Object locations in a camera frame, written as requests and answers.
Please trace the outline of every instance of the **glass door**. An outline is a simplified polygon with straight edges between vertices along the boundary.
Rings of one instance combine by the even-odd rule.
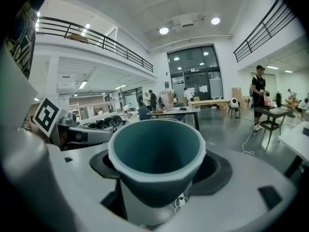
[[[207,73],[185,75],[185,86],[200,101],[210,100],[210,91]]]

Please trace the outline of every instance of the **window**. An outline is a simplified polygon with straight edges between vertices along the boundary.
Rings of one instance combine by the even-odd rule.
[[[222,99],[223,88],[217,55],[212,45],[168,54],[172,88],[194,88],[201,101]]]

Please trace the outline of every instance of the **balcony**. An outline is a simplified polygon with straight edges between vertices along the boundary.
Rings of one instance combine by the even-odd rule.
[[[102,49],[102,51],[110,51],[119,56],[130,60],[148,71],[153,71],[153,65],[147,60],[131,51],[117,41],[99,33],[92,29],[78,25],[76,23],[40,16],[36,24],[36,33],[41,35],[52,35],[62,37],[68,40],[74,40],[83,44],[92,44]]]
[[[233,52],[237,62],[241,61],[253,51],[258,49],[283,28],[285,28],[295,15],[284,0],[276,0],[270,10],[250,33],[250,35]]]

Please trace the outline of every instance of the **cardboard box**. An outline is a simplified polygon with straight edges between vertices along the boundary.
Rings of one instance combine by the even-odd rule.
[[[243,107],[243,98],[242,98],[242,92],[240,87],[233,87],[232,88],[233,97],[235,97],[239,103],[240,107]]]

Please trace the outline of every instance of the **gray floor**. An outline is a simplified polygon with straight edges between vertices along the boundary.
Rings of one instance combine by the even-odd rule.
[[[198,114],[200,132],[208,147],[220,147],[227,150],[235,150],[242,152],[242,144],[247,140],[253,132],[253,111],[249,109],[241,109],[241,118],[235,118],[233,113],[232,119],[225,112],[220,112],[215,108],[204,108]],[[261,121],[266,120],[266,116],[262,116]],[[187,124],[194,126],[193,118],[186,116]],[[281,132],[289,130],[292,126],[299,123],[299,118],[295,119],[286,117],[281,127]],[[264,134],[264,129],[260,130],[253,137],[250,137],[244,145],[244,150],[253,151],[253,157],[258,157],[280,172],[284,173],[295,158],[289,148],[279,143],[279,130],[272,133],[272,137],[266,150],[269,131]],[[292,181],[297,182],[300,172],[296,172],[292,177]]]

